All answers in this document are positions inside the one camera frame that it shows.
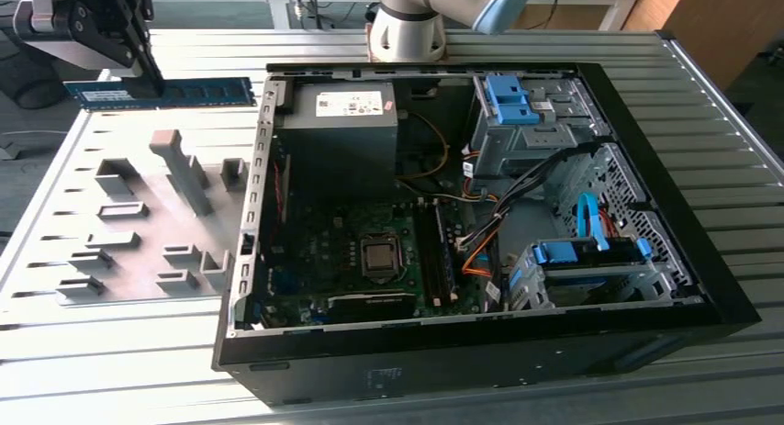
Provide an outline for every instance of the green circuit board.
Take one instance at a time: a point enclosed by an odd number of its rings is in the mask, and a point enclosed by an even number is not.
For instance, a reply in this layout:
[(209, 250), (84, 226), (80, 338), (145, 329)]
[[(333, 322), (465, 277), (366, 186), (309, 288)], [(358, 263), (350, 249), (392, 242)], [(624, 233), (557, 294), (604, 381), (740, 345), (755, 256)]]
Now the green circuit board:
[[(329, 298), (348, 294), (406, 293), (417, 298), (414, 318), (477, 313), (480, 286), (473, 277), (460, 277), (457, 301), (428, 304), (422, 282), (421, 250), (413, 218), (416, 203), (370, 202), (331, 207), (291, 207), (281, 230), (278, 259), (271, 273), (273, 295), (265, 298), (269, 320), (277, 327), (318, 325), (318, 314)], [(441, 207), (449, 237), (464, 233), (456, 202)], [(397, 245), (397, 275), (389, 281), (365, 276), (364, 240), (393, 240)]]

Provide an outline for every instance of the power supply label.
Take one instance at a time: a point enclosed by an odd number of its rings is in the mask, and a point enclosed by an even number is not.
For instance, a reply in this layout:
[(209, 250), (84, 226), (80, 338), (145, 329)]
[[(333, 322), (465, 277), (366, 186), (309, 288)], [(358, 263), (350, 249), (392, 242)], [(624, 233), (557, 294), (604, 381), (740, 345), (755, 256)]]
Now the power supply label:
[(322, 92), (317, 96), (317, 117), (381, 115), (381, 92)]

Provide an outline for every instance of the ram slot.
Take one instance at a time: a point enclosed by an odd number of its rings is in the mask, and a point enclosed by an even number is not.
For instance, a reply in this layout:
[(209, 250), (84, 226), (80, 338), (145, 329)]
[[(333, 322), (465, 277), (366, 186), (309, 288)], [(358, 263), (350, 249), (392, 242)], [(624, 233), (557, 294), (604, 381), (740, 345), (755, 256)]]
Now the ram slot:
[(440, 308), (457, 300), (452, 251), (437, 205), (414, 206), (414, 232), (420, 250), (422, 287), (429, 306)]

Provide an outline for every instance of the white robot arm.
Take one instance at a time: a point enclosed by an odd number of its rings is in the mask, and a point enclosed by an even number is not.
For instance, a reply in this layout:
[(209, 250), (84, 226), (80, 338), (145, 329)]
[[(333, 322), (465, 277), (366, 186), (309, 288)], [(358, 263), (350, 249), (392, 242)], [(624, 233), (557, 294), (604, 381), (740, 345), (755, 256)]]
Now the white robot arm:
[(506, 30), (528, 0), (381, 0), (370, 52), (382, 62), (437, 61), (446, 49), (442, 15), (490, 35)]

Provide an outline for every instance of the floor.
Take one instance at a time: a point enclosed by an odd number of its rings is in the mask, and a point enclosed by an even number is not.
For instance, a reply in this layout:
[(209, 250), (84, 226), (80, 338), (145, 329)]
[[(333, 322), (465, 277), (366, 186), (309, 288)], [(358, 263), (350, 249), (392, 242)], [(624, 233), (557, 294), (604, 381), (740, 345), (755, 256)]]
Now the floor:
[[(153, 28), (270, 28), (273, 18), (269, 7), (258, 3), (159, 3), (155, 5), (157, 19)], [(321, 9), (338, 28), (362, 28), (365, 6), (334, 3)], [(315, 28), (313, 19), (305, 21), (306, 28)], [(4, 42), (0, 36), (0, 59)], [(62, 65), (60, 73), (67, 79), (86, 79), (84, 73), (72, 66)], [(774, 147), (784, 155), (784, 64), (768, 66), (763, 59), (747, 68), (731, 89), (728, 97), (743, 108), (750, 107), (747, 119)], [(3, 134), (18, 131), (50, 131), (14, 135), (14, 142), (23, 152), (15, 161), (0, 161), (0, 234), (14, 231), (27, 203), (36, 191), (63, 134), (79, 113), (71, 100), (42, 110), (22, 110), (0, 95), (0, 139)], [(7, 238), (0, 235), (0, 251)]]

